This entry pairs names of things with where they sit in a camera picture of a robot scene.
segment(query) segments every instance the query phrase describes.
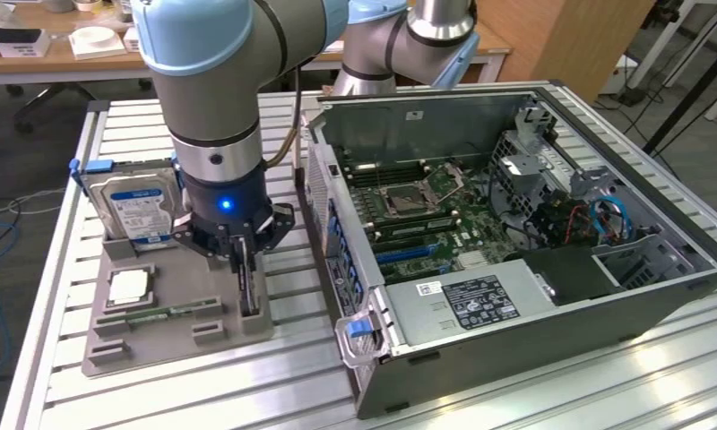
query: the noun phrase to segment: blue led light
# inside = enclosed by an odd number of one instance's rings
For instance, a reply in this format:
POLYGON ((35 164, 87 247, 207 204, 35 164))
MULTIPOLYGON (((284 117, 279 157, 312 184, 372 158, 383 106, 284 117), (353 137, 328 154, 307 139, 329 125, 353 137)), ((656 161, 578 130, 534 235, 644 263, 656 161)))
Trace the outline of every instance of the blue led light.
POLYGON ((235 203, 231 199, 221 199, 219 206, 220 210, 225 212, 231 212, 235 209, 235 203))

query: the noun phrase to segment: floor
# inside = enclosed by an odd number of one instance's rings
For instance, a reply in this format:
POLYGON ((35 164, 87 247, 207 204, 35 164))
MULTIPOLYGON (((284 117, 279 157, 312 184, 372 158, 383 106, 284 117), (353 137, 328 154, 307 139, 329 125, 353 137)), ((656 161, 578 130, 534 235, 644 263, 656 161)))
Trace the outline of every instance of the floor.
MULTIPOLYGON (((658 30, 644 30, 639 34, 631 53, 643 57, 659 35, 658 30)), ((688 43, 688 39, 676 36, 656 64, 658 71, 664 62, 688 43)), ((680 79, 679 86, 662 91, 664 103, 654 103, 639 128, 651 135, 664 122, 672 108, 680 101, 690 85, 699 79, 703 69, 712 62, 716 54, 710 50, 700 52, 688 72, 680 79)), ((658 88, 660 80, 655 79, 652 86, 658 88)), ((141 91, 136 81, 93 82, 88 88, 101 99, 145 99, 156 95, 152 91, 141 91)), ((63 94, 35 116, 36 131, 32 135, 17 134, 13 130, 11 115, 40 91, 40 86, 25 86, 27 95, 11 98, 0 87, 0 197, 17 197, 32 194, 39 190, 53 189, 65 185, 67 164, 73 157, 77 137, 85 115, 85 102, 73 93, 63 94)), ((687 115, 684 124, 708 105, 717 96, 717 81, 702 97, 696 107, 687 115)), ((608 107, 618 103, 610 98, 600 102, 608 107)), ((622 112, 635 118, 644 104, 624 107, 618 110, 602 110, 603 115, 620 129, 630 126, 622 112)), ((640 144, 643 138, 636 132, 628 136, 640 144)), ((704 201, 717 210, 717 121, 710 123, 703 119, 688 129, 676 140, 675 145, 664 153, 672 168, 680 178, 704 201)), ((60 203, 60 194, 53 194, 32 200, 25 211, 51 208, 60 203)), ((5 318, 11 332, 13 347, 9 365, 4 366, 0 375, 7 381, 0 381, 0 417, 9 390, 9 375, 17 362, 17 353, 24 338, 24 330, 29 322, 33 306, 35 290, 40 282, 47 249, 51 243, 56 221, 56 213, 27 215, 19 222, 20 238, 12 251, 0 260, 0 300, 5 310, 5 318)), ((12 214, 1 214, 0 222, 12 222, 12 214)), ((0 356, 3 343, 0 337, 0 356)))

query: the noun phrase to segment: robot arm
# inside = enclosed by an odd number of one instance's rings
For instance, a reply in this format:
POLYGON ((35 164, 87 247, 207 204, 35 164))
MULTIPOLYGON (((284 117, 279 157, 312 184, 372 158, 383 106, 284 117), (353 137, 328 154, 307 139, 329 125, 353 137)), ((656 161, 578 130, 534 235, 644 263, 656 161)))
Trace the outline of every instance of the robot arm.
POLYGON ((439 89, 463 79, 480 36, 472 0, 352 0, 333 95, 393 92, 401 74, 439 89))
POLYGON ((191 209, 173 237, 227 259, 249 292, 256 253, 295 226, 292 205, 265 190, 259 89, 337 39, 348 2, 137 0, 133 16, 191 209))

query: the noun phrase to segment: slotted metal table surface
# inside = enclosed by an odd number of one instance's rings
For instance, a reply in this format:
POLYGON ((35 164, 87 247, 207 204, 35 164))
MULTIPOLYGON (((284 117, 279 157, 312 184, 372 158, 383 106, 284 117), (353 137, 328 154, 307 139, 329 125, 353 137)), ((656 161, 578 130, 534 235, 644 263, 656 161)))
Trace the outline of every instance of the slotted metal table surface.
MULTIPOLYGON (((717 240, 716 212, 570 91, 552 85, 547 89, 717 240)), ((293 94, 260 96, 267 157, 287 135, 292 105, 293 94)), ((584 168, 599 165, 596 154, 564 124, 556 129, 559 145, 578 163, 584 168)), ((156 100, 116 101, 108 110, 88 113, 80 159, 161 159, 171 153, 156 100)), ((292 160, 288 163, 267 173, 268 187, 275 201, 297 207, 292 160)), ((71 182, 1 428, 717 428, 717 291, 684 306, 634 341, 393 415, 357 420, 297 214, 295 230, 265 256, 273 338, 88 379, 80 361, 103 226, 71 182)))

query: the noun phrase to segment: chair wheel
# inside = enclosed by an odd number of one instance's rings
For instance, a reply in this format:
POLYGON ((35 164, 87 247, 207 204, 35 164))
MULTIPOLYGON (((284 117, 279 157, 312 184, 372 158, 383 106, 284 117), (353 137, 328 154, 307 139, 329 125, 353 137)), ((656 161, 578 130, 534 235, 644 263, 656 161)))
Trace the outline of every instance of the chair wheel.
POLYGON ((151 91, 155 84, 147 79, 139 79, 139 87, 141 87, 141 91, 151 91))
POLYGON ((7 85, 5 91, 11 94, 12 97, 19 97, 24 95, 24 87, 20 85, 7 85))
POLYGON ((35 125, 32 125, 31 123, 15 123, 13 128, 21 134, 29 134, 35 131, 35 125))

